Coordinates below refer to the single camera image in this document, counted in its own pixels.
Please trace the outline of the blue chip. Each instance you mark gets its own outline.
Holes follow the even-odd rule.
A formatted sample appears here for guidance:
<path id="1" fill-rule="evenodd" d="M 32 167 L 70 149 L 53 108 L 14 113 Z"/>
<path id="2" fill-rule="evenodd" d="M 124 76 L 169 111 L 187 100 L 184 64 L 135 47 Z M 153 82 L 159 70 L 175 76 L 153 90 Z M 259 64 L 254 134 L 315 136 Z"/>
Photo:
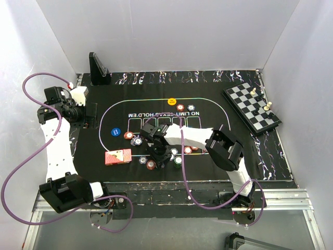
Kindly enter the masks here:
<path id="1" fill-rule="evenodd" d="M 187 106 L 187 110 L 194 111 L 195 110 L 195 106 L 194 105 L 188 105 Z"/>
<path id="2" fill-rule="evenodd" d="M 171 153 L 172 153 L 173 155 L 177 155 L 177 154 L 178 154 L 178 150 L 177 150 L 176 148 L 172 148 L 172 149 L 171 149 Z"/>

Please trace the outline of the red poker chip stack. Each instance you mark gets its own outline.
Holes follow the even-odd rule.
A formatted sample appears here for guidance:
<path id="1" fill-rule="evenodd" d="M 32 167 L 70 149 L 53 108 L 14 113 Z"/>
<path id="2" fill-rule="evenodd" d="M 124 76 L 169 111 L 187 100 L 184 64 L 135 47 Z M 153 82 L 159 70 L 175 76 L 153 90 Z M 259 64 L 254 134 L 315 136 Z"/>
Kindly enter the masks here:
<path id="1" fill-rule="evenodd" d="M 146 167 L 149 170 L 153 170 L 156 167 L 156 163 L 153 160 L 149 160 L 146 163 Z"/>

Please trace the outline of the green poker chip stack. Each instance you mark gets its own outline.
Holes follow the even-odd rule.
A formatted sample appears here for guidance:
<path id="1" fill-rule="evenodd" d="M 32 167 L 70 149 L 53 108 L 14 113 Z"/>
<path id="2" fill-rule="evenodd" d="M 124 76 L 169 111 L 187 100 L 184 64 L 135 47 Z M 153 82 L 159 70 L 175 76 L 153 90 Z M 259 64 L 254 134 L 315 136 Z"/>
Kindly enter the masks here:
<path id="1" fill-rule="evenodd" d="M 182 160 L 182 157 L 181 156 L 176 156 L 174 158 L 174 167 L 179 169 L 182 167 L 182 164 L 183 164 L 183 160 Z"/>

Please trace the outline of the red chips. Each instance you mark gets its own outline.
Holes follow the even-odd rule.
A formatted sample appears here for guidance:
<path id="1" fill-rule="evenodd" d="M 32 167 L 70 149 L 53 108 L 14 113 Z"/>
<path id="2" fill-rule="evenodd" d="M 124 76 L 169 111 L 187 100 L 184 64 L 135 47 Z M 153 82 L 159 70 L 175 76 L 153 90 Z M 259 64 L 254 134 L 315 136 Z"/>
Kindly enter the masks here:
<path id="1" fill-rule="evenodd" d="M 125 138 L 126 140 L 131 140 L 134 136 L 135 136 L 134 133 L 131 132 L 131 131 L 128 131 L 128 132 L 125 132 L 125 133 L 124 133 L 124 138 Z"/>
<path id="2" fill-rule="evenodd" d="M 184 153 L 185 154 L 195 153 L 198 150 L 199 150 L 199 148 L 198 147 L 194 147 L 194 146 L 185 146 L 184 147 Z"/>
<path id="3" fill-rule="evenodd" d="M 184 108 L 185 108 L 185 107 L 184 107 L 183 104 L 178 104 L 178 105 L 176 106 L 177 111 L 183 111 Z"/>

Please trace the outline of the red playing card deck box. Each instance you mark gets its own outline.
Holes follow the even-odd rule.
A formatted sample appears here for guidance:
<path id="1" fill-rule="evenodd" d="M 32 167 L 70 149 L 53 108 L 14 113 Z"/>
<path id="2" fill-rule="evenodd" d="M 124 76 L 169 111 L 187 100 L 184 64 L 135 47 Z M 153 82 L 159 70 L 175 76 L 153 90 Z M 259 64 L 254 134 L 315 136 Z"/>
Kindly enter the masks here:
<path id="1" fill-rule="evenodd" d="M 131 161 L 132 161 L 132 150 L 130 148 L 105 152 L 106 166 L 127 164 Z"/>

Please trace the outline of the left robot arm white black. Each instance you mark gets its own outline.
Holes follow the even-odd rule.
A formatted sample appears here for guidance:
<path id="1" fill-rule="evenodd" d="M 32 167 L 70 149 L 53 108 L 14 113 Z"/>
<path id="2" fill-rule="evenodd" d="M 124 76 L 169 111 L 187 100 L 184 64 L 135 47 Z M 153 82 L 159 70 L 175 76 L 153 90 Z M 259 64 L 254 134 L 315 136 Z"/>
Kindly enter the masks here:
<path id="1" fill-rule="evenodd" d="M 72 158 L 70 129 L 97 128 L 97 104 L 86 104 L 88 88 L 79 86 L 71 91 L 62 87 L 44 90 L 46 102 L 37 111 L 37 117 L 46 141 L 46 182 L 39 186 L 42 197 L 57 212 L 94 204 L 106 208 L 111 196 L 100 182 L 88 182 L 79 176 Z"/>

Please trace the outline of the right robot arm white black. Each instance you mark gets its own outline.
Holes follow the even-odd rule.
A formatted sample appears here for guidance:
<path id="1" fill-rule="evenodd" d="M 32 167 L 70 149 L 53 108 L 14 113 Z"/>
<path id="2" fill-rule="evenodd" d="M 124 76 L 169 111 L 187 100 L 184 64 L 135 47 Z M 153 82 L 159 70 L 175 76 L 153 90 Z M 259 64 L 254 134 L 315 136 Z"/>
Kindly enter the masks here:
<path id="1" fill-rule="evenodd" d="M 140 136 L 146 140 L 146 150 L 157 168 L 168 164 L 173 145 L 196 147 L 208 152 L 215 165 L 227 172 L 236 193 L 236 203 L 241 207 L 253 203 L 254 184 L 246 170 L 243 144 L 224 125 L 198 129 L 174 123 L 159 126 L 146 123 Z"/>

